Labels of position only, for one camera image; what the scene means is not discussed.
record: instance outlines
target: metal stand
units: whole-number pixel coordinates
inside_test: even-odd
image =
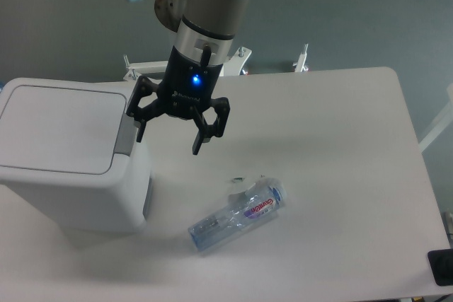
[[[292,67],[294,67],[294,72],[307,72],[309,70],[309,67],[305,64],[306,58],[308,56],[307,54],[308,48],[309,45],[305,44],[304,50],[299,55],[299,60],[297,60],[297,63],[293,63]]]
[[[252,50],[241,46],[225,62],[219,76],[240,76],[247,74],[245,64],[251,55]],[[127,71],[123,78],[125,81],[136,81],[140,76],[148,76],[150,74],[162,74],[165,72],[168,64],[168,62],[129,63],[127,55],[125,54],[123,57]]]
[[[453,122],[453,84],[447,88],[449,102],[423,132],[420,138],[420,151],[424,152],[429,145]]]

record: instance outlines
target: bottle label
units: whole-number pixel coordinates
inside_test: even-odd
[[[257,219],[258,217],[261,217],[264,214],[267,214],[268,212],[272,211],[275,207],[275,200],[270,198],[263,203],[258,204],[256,207],[253,207],[250,210],[247,210],[244,212],[244,216],[247,217],[248,219]]]

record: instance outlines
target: plastic bottle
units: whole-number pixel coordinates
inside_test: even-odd
[[[188,231],[197,249],[203,251],[274,213],[284,199],[286,192],[282,183],[275,178],[263,178],[246,190],[237,202],[202,219]]]

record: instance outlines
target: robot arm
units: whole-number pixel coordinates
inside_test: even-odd
[[[178,22],[178,35],[164,78],[157,85],[140,77],[127,107],[126,113],[139,127],[137,141],[141,141],[147,122],[164,113],[194,120],[198,128],[193,144],[195,155],[202,143],[223,135],[229,101],[212,99],[211,95],[247,3],[248,0],[172,0],[171,5],[177,8],[170,6],[170,11]],[[152,93],[157,94],[157,99],[141,108],[140,100]],[[217,113],[213,124],[203,117],[209,108]]]

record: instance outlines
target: blue led light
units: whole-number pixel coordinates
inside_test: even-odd
[[[198,76],[197,74],[194,75],[194,77],[192,78],[192,84],[195,86],[199,86],[201,84],[200,76]]]

